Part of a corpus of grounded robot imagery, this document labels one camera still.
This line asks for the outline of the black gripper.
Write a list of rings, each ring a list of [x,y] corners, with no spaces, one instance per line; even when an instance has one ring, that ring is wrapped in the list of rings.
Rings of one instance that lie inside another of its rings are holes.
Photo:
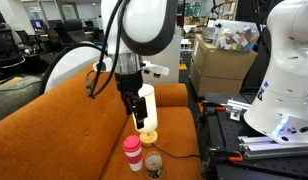
[[[144,127],[144,119],[148,117],[146,100],[144,97],[140,97],[132,102],[131,95],[137,95],[139,89],[143,85],[142,72],[138,71],[132,74],[115,74],[115,81],[117,90],[123,98],[123,102],[126,108],[126,113],[131,115],[134,112],[136,119],[136,128],[141,129]]]

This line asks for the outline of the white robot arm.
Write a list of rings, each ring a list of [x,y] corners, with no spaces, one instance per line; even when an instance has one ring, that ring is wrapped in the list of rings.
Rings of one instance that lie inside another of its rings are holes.
[[[142,87],[142,56],[163,51],[176,28],[178,0],[102,0],[101,16],[107,53],[114,60],[112,74],[128,115],[136,119],[136,129],[148,117]]]

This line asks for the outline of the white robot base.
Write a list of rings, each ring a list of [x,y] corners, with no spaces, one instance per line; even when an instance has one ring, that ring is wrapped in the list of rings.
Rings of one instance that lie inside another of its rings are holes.
[[[279,144],[308,144],[308,0],[269,13],[270,63],[246,123]]]

